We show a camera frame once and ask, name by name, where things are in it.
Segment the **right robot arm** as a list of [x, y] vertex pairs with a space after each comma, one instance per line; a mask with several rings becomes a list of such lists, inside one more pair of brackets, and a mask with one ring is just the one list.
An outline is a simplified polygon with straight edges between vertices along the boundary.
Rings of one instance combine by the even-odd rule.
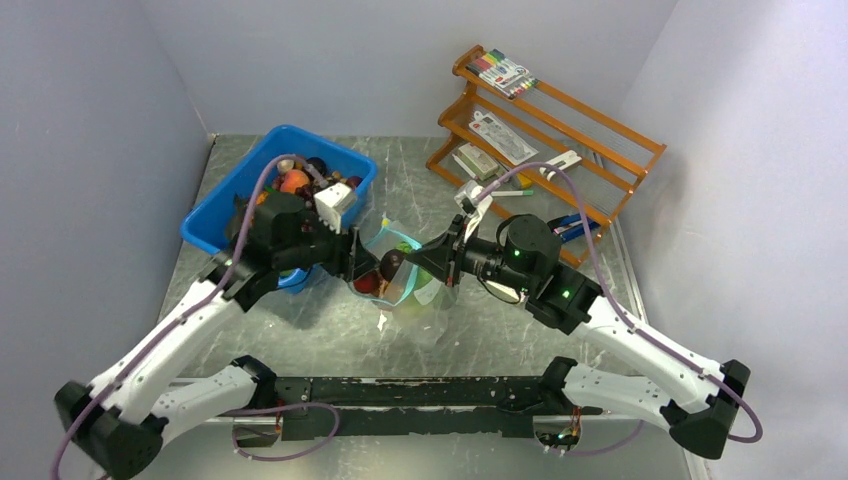
[[694, 455], [720, 459], [735, 438], [731, 430], [750, 369], [738, 360], [706, 358], [633, 319], [597, 282], [562, 263], [560, 247], [534, 215], [504, 221], [493, 241], [478, 238], [456, 216], [406, 259], [449, 287], [467, 275], [511, 289], [534, 320], [596, 344], [636, 372], [623, 376], [556, 358], [539, 389], [548, 412], [588, 406], [623, 413], [666, 431]]

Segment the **clear zip top bag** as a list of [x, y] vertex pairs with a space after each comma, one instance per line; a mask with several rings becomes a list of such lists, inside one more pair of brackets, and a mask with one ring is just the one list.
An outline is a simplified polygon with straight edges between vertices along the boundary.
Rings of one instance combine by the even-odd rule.
[[[408, 229], [400, 222], [384, 217], [375, 235], [364, 245], [381, 261], [382, 256], [391, 249], [399, 249], [407, 254], [421, 247], [421, 243], [413, 238]], [[363, 295], [356, 292], [352, 282], [348, 284], [351, 292], [374, 305], [380, 315], [386, 318], [409, 340], [421, 346], [433, 346], [447, 331], [450, 310], [456, 304], [457, 293], [454, 289], [434, 279], [424, 269], [404, 261], [392, 281], [381, 277], [378, 296]], [[440, 309], [440, 321], [433, 326], [423, 328], [405, 327], [393, 317], [394, 309], [404, 302], [417, 302], [425, 305], [434, 302]]]

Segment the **red apple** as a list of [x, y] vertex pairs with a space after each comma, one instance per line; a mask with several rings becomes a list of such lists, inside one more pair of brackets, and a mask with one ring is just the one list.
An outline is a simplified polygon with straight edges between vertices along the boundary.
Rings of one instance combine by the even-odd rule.
[[356, 292], [363, 295], [378, 296], [381, 286], [381, 277], [377, 272], [369, 272], [352, 282]]

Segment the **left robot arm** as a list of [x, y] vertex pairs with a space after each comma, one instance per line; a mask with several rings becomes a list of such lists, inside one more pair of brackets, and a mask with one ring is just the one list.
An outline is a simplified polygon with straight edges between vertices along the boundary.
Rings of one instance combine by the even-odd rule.
[[319, 266], [354, 280], [374, 266], [348, 220], [358, 199], [341, 184], [311, 201], [289, 193], [251, 196], [232, 246], [211, 259], [166, 318], [106, 371], [58, 390], [64, 444], [77, 446], [107, 477], [130, 479], [208, 419], [271, 411], [275, 373], [251, 356], [186, 387], [171, 383], [227, 322], [275, 291], [282, 272]]

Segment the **dark plum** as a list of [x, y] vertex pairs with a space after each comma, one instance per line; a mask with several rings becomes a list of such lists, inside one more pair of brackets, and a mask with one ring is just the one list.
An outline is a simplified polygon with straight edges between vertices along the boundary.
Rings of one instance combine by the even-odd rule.
[[403, 265], [407, 253], [399, 249], [387, 251], [381, 258], [379, 272], [386, 281], [392, 281]]

